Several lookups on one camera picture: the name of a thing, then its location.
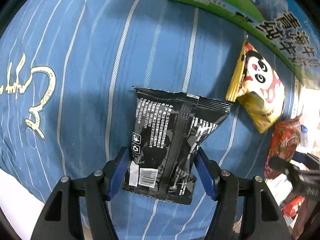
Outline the orange snack bag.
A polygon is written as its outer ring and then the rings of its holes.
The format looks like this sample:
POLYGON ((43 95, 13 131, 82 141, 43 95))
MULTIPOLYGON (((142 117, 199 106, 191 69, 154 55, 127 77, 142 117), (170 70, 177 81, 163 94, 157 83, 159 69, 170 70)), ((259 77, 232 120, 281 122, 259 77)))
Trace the orange snack bag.
POLYGON ((283 214, 286 217, 295 217, 298 213, 299 207, 303 204, 305 197, 298 196, 283 207, 283 214))

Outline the blue striped cloth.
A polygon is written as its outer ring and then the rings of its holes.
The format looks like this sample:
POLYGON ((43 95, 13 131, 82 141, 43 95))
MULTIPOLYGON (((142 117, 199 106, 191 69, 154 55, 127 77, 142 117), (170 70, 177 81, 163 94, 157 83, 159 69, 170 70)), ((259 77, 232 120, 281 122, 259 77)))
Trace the blue striped cloth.
POLYGON ((1 0, 1 168, 44 202, 131 144, 134 87, 224 99, 243 40, 296 106, 294 72, 235 23, 172 0, 1 0))

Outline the black snack bag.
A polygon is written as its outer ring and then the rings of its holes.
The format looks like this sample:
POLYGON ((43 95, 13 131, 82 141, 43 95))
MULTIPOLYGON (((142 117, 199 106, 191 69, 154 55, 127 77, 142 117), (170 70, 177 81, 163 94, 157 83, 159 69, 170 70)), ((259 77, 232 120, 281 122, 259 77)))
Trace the black snack bag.
POLYGON ((123 189, 189 205, 191 169, 200 145, 222 124, 232 104, 184 92, 135 88, 137 103, 131 164, 123 189))

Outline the red snack bag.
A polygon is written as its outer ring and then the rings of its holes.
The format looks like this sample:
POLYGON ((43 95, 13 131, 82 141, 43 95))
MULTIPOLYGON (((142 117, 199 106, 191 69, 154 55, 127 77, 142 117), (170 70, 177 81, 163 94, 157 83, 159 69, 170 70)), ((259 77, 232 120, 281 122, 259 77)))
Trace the red snack bag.
POLYGON ((272 139, 269 145, 264 166, 266 179, 274 179, 280 172, 270 168, 268 161, 272 157, 279 157, 290 161, 300 142, 300 116, 278 122, 273 130, 272 139))

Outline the cardboard box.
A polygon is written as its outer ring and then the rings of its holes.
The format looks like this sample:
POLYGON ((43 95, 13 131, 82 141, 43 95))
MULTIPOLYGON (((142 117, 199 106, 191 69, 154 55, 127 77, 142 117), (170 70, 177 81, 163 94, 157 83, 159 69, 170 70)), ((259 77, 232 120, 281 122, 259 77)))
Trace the cardboard box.
POLYGON ((295 0, 173 0, 240 26, 268 46, 310 89, 319 89, 319 31, 295 0))

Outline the yellow panda snack bag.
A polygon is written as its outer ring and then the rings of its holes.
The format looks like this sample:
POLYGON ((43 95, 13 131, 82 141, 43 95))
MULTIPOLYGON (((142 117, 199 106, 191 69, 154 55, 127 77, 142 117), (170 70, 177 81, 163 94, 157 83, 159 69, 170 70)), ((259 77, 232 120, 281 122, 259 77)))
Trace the yellow panda snack bag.
POLYGON ((266 132, 282 115, 285 87, 268 61, 244 41, 225 99, 238 101, 259 133, 266 132))

